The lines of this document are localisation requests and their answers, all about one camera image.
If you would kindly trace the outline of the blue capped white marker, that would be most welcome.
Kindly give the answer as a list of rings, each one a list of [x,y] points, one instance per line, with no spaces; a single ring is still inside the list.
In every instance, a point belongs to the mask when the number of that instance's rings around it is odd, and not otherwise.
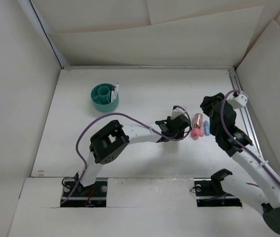
[[[116,86],[115,86],[115,87],[116,87],[116,94],[115,94],[116,98],[117,98],[117,95],[118,95],[119,85],[120,85],[120,84],[117,83]]]

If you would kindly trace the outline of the red capped white marker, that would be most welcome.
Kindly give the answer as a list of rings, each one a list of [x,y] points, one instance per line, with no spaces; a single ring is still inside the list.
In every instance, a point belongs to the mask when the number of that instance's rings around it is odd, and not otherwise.
[[[111,91],[111,103],[114,102],[114,100],[115,100],[115,90],[113,89]]]

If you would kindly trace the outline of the purple capped white marker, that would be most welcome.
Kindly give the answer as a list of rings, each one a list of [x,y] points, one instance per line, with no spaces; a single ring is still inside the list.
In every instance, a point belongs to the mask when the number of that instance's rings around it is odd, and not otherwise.
[[[116,87],[113,85],[112,92],[111,92],[111,102],[113,102],[115,100],[115,98],[116,98],[115,94],[116,94]]]

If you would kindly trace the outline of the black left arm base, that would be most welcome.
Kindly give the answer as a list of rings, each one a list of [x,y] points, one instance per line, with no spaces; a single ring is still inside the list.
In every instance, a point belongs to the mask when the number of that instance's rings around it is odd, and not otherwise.
[[[60,207],[106,207],[108,179],[96,179],[94,184],[87,187],[83,187],[79,184],[70,196],[77,180],[78,174],[76,174],[75,177],[64,177],[61,181],[63,191]]]

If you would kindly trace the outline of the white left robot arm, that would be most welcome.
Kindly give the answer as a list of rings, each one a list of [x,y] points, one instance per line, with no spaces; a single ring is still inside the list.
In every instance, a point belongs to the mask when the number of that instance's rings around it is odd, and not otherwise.
[[[128,145],[180,141],[187,136],[186,129],[191,131],[191,122],[183,114],[150,125],[129,126],[120,124],[117,119],[110,121],[90,138],[90,153],[83,170],[75,176],[76,192],[88,195],[102,167],[116,160]]]

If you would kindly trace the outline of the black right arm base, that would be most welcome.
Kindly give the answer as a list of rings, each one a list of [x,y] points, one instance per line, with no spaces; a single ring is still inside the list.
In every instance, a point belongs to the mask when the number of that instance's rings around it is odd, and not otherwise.
[[[221,182],[232,174],[227,169],[221,169],[210,178],[194,178],[190,192],[196,195],[197,207],[242,207],[240,199],[222,189]]]

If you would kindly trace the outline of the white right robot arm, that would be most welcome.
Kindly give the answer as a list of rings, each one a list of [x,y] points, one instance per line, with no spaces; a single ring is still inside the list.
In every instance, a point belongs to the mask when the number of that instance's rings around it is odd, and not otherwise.
[[[256,183],[249,185],[231,171],[221,169],[211,176],[210,188],[217,195],[232,194],[255,209],[266,225],[280,235],[280,176],[259,154],[248,135],[236,125],[236,109],[246,106],[247,96],[239,90],[228,95],[205,96],[200,108],[209,117],[210,133],[217,145],[238,163]]]

